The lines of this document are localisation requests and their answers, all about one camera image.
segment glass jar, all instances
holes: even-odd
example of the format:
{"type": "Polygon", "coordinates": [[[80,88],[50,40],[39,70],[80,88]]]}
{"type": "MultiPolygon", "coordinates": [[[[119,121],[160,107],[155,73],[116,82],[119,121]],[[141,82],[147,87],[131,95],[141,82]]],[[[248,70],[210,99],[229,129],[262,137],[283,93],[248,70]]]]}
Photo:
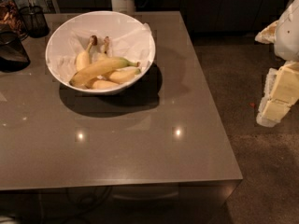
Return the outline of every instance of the glass jar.
{"type": "Polygon", "coordinates": [[[27,37],[26,28],[14,0],[0,0],[0,24],[9,25],[20,40],[27,37]]]}

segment white cylinder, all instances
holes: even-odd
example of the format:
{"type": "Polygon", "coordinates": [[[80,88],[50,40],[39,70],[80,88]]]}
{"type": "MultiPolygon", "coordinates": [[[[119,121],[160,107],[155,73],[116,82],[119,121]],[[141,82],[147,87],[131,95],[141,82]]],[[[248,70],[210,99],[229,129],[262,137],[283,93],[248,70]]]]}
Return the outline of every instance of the white cylinder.
{"type": "Polygon", "coordinates": [[[135,0],[111,0],[112,10],[121,13],[135,12],[135,0]]]}

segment fruit bowl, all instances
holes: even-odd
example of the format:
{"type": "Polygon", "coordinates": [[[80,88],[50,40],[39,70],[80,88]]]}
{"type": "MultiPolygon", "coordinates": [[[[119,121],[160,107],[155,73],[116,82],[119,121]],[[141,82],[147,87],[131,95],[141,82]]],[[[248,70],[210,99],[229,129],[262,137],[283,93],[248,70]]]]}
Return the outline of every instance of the fruit bowl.
{"type": "Polygon", "coordinates": [[[46,47],[46,64],[62,84],[76,91],[111,95],[132,86],[150,69],[155,56],[155,42],[149,26],[133,17],[114,11],[94,11],[76,16],[62,24],[46,47]],[[90,64],[96,62],[105,37],[109,37],[107,57],[124,58],[138,63],[139,74],[107,88],[75,87],[70,80],[78,72],[76,58],[86,49],[91,36],[97,44],[90,49],[90,64]]]}

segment bunch of bananas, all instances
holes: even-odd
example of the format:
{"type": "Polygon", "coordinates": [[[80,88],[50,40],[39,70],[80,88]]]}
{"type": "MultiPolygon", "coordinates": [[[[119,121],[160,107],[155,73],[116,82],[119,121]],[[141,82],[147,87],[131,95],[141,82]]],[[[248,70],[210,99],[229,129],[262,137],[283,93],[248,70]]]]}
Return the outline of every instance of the bunch of bananas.
{"type": "Polygon", "coordinates": [[[95,35],[90,37],[87,48],[76,57],[77,72],[69,81],[70,85],[82,89],[110,88],[125,83],[141,73],[139,63],[133,63],[123,57],[108,57],[109,42],[109,37],[106,37],[96,61],[91,63],[90,50],[92,46],[97,45],[97,37],[95,35]]]}

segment floor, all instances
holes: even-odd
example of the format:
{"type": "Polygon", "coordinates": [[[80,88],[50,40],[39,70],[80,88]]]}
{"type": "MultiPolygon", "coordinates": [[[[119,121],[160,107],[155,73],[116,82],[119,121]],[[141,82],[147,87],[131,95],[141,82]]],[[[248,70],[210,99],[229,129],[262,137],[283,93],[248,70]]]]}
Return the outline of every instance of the floor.
{"type": "Polygon", "coordinates": [[[299,107],[274,128],[255,121],[265,76],[284,61],[254,35],[201,36],[193,44],[244,176],[209,224],[299,223],[299,107]]]}

